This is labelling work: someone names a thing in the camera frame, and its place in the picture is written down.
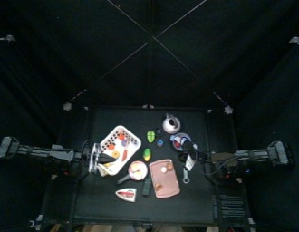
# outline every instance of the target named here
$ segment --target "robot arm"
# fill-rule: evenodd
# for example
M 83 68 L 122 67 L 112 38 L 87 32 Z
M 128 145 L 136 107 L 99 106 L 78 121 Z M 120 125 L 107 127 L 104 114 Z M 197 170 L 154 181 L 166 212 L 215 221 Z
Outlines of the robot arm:
M 100 146 L 95 143 L 94 149 L 84 146 L 83 150 L 64 149 L 60 145 L 52 145 L 51 149 L 20 145 L 14 137 L 4 137 L 0 146 L 0 159 L 12 159 L 15 155 L 27 155 L 43 159 L 55 159 L 71 163 L 74 161 L 90 160 L 91 173 L 98 173 L 98 164 L 110 163 L 116 159 L 104 153 L 100 153 Z

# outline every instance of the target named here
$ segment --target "toy food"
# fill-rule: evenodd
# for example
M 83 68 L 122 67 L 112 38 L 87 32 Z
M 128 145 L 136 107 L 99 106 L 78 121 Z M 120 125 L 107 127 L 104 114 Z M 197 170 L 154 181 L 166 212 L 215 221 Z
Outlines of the toy food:
M 153 153 L 151 153 L 151 149 L 145 149 L 145 161 L 150 161 L 153 158 Z
M 120 157 L 120 152 L 118 150 L 114 151 L 112 157 L 118 159 Z

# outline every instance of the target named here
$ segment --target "egg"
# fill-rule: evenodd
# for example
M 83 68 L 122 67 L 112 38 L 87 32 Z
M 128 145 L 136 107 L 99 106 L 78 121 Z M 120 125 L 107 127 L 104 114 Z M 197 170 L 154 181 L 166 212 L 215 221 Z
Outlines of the egg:
M 162 172 L 166 173 L 167 172 L 167 167 L 162 168 Z

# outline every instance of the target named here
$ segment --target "red object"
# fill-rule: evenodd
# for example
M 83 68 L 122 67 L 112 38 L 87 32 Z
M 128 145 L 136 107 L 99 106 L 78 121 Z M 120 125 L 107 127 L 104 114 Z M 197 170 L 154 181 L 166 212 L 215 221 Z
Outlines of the red object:
M 123 158 L 123 161 L 126 160 L 127 158 L 127 147 L 128 147 L 128 144 L 130 144 L 130 140 L 126 142 L 126 147 L 124 147 L 124 158 Z
M 118 192 L 118 194 L 124 195 L 127 197 L 132 197 L 135 195 L 134 192 Z

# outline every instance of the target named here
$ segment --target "silver kettle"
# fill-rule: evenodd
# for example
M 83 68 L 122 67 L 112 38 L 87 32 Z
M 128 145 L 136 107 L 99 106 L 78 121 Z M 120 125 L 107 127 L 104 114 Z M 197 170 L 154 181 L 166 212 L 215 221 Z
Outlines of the silver kettle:
M 166 114 L 163 129 L 169 134 L 177 134 L 182 129 L 181 120 L 170 113 Z

